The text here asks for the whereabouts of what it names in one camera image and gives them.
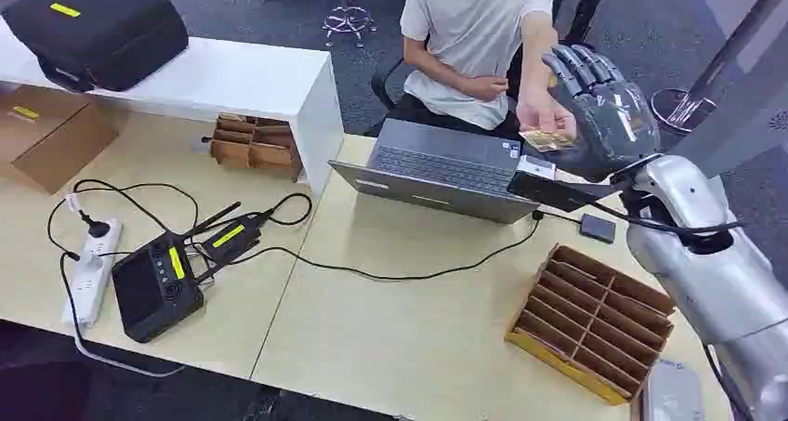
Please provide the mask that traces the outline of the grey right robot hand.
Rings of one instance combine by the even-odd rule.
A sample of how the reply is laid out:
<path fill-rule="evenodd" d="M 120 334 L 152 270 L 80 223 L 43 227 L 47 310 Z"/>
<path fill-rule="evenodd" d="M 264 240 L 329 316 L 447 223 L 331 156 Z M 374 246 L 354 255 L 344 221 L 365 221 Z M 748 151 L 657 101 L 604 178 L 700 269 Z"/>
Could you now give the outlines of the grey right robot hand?
<path fill-rule="evenodd" d="M 590 182 L 657 154 L 658 125 L 640 87 L 607 57 L 581 45 L 543 55 L 556 79 L 551 96 L 575 120 L 574 138 L 553 142 L 547 161 Z"/>

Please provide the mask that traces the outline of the person's right hand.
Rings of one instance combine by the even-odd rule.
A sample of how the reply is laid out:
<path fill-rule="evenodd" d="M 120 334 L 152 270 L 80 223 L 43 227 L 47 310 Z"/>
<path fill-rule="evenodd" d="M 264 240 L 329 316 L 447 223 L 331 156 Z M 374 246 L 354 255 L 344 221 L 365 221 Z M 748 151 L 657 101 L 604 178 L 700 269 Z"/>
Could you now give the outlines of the person's right hand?
<path fill-rule="evenodd" d="M 462 92 L 470 97 L 485 102 L 497 100 L 508 90 L 508 79 L 505 76 L 479 76 L 467 78 Z"/>

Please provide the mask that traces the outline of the person's left hand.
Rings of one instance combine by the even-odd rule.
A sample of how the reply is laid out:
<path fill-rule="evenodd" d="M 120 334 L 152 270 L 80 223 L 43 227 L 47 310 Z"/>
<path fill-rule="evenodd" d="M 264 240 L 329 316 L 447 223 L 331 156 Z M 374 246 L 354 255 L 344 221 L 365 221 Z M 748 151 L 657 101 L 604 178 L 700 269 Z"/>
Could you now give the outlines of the person's left hand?
<path fill-rule="evenodd" d="M 574 115 L 553 99 L 545 89 L 526 90 L 519 95 L 516 115 L 519 130 L 544 131 L 568 140 L 576 138 Z"/>

